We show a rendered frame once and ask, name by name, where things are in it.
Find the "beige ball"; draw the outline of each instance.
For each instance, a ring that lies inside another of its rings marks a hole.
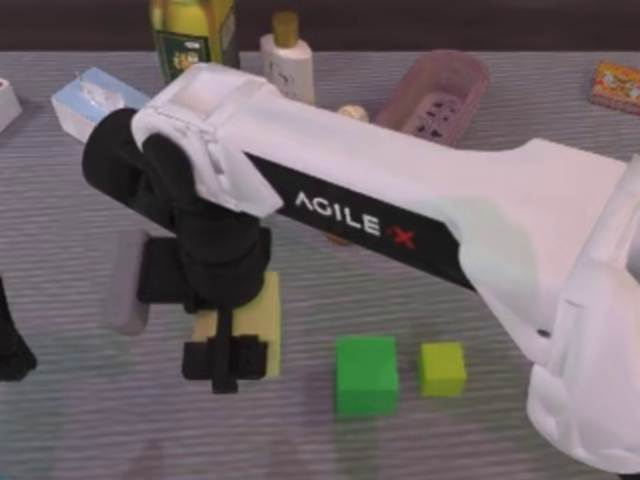
[[[343,105],[338,109],[338,113],[345,117],[355,118],[356,120],[361,120],[363,122],[369,121],[369,114],[360,105]]]

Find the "red x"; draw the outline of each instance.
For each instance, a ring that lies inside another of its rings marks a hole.
[[[387,228],[387,233],[390,235],[395,235],[393,239],[393,243],[396,245],[404,244],[407,248],[414,250],[416,248],[413,243],[413,237],[415,236],[414,232],[405,232],[400,227],[390,227]]]

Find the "yellow block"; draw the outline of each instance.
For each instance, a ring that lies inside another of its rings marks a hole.
[[[206,342],[216,336],[218,312],[199,312],[193,326],[192,341]],[[247,305],[233,311],[233,335],[258,335],[267,342],[267,377],[280,375],[280,278],[277,272],[266,272],[264,287]]]

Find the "brown bottle cap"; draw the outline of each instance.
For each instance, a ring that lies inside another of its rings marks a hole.
[[[293,48],[298,43],[298,14],[296,12],[278,12],[272,18],[273,39],[279,48]]]

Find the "light blue and white box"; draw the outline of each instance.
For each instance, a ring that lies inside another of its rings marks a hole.
[[[0,132],[22,113],[22,107],[9,80],[0,78]]]
[[[99,68],[90,68],[51,97],[62,129],[86,143],[100,121],[120,108],[142,108],[150,97]]]

